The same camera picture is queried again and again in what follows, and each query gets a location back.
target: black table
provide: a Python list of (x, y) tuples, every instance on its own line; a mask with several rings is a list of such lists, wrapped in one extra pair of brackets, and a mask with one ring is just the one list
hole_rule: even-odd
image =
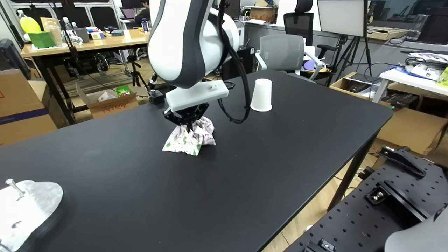
[[(173, 124), (144, 105), (0, 147), (0, 179), (64, 187), (67, 213), (46, 252), (260, 249), (361, 159), (392, 112), (282, 73), (249, 80), (259, 77), (273, 80), (273, 110), (232, 124), (211, 103), (217, 145), (200, 157), (162, 152)], [(225, 99), (232, 113), (242, 113), (238, 88)]]

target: cup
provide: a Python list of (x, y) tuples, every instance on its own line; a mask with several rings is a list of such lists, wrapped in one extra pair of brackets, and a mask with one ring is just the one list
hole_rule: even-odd
[(257, 78), (252, 94), (250, 108), (257, 112), (267, 112), (271, 109), (271, 81), (267, 78)]

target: floor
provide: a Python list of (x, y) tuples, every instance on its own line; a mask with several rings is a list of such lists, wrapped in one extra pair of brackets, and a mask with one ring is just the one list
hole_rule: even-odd
[[(145, 61), (141, 61), (141, 64), (142, 66), (140, 68), (140, 73), (144, 80), (148, 80), (152, 75), (152, 71)], [(123, 77), (124, 67), (123, 66), (113, 66), (113, 67), (110, 67), (107, 74), (114, 74), (114, 75)], [(84, 84), (89, 84), (86, 88), (88, 92), (103, 87), (102, 84), (96, 82), (96, 80), (99, 80), (99, 78), (102, 78), (102, 77), (99, 77), (98, 74), (92, 74), (91, 77), (88, 77), (85, 80)], [(124, 77), (120, 81), (121, 82), (128, 81), (128, 77)], [(35, 88), (36, 94), (39, 96), (42, 96), (43, 89), (44, 89), (44, 82), (43, 81), (30, 81), (30, 84)], [(65, 87), (68, 89), (70, 95), (74, 96), (74, 103), (82, 105), (84, 101), (81, 98), (78, 98), (78, 95), (77, 95), (75, 82), (68, 81), (65, 84)], [(144, 88), (133, 87), (133, 89), (137, 94), (140, 94), (138, 99), (141, 103), (147, 102)], [(75, 119), (77, 119), (77, 122), (89, 120), (91, 115), (88, 110), (84, 110), (84, 112), (77, 113)], [(443, 140), (441, 141), (438, 148), (435, 151), (432, 151), (428, 158), (432, 159), (434, 162), (438, 162), (438, 164), (448, 166), (448, 136), (443, 137)], [(372, 166), (375, 161), (376, 161), (376, 157), (373, 157), (372, 154), (368, 154), (366, 158), (364, 159), (361, 168), (365, 168), (366, 165)], [(322, 215), (324, 215), (326, 207), (327, 207), (330, 199), (333, 197), (333, 193), (336, 192), (336, 189), (340, 183), (340, 179), (344, 175), (345, 168), (347, 168), (347, 165), (285, 225), (285, 228), (263, 249), (264, 252), (280, 252), (280, 250), (287, 249), (296, 238), (299, 238), (303, 234), (303, 231), (306, 231), (306, 228), (309, 228)], [(352, 190), (359, 182), (361, 182), (361, 179), (355, 178), (351, 182), (345, 194), (348, 194), (350, 190)]]

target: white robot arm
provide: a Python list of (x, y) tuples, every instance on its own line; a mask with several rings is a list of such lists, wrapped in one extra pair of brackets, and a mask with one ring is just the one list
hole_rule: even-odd
[[(228, 95), (222, 81), (201, 78), (215, 70), (222, 59), (224, 43), (217, 24), (218, 11), (212, 0), (151, 0), (155, 19), (148, 43), (148, 57), (154, 71), (176, 89), (166, 94), (172, 112), (215, 101)], [(224, 15), (222, 29), (229, 45), (238, 47), (238, 28)]]

